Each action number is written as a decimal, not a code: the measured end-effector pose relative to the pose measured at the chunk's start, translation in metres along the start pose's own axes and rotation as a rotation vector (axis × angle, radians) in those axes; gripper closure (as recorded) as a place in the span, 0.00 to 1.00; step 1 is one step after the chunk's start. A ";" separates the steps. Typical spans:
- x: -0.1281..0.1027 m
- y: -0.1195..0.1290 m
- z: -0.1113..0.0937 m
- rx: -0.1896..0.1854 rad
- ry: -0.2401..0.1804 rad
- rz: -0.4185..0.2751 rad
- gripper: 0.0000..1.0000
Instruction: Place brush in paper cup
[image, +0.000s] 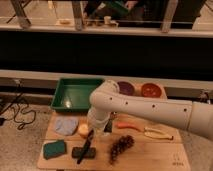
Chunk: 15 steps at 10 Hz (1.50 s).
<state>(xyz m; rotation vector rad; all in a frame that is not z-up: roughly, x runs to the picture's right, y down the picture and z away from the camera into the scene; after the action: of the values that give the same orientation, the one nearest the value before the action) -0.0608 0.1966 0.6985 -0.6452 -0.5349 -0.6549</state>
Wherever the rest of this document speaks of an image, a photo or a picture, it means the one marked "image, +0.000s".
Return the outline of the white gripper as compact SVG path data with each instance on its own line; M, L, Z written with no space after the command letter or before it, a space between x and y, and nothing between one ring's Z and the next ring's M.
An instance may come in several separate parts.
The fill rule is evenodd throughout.
M96 134L102 133L111 133L112 132L112 119L110 118L110 113L101 109L96 109L91 107L87 114L87 123L89 126L89 133L86 139L84 146L82 147L82 154L78 158L77 163L80 164L85 158L84 155L88 151L91 145L91 141L94 137L94 132Z

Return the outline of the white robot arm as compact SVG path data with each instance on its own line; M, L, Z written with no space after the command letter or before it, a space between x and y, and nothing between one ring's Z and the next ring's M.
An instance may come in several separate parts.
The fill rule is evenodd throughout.
M213 104L128 96L119 93L118 84L106 80L89 97L87 113L90 130L103 131L112 112L122 112L185 130L213 141Z

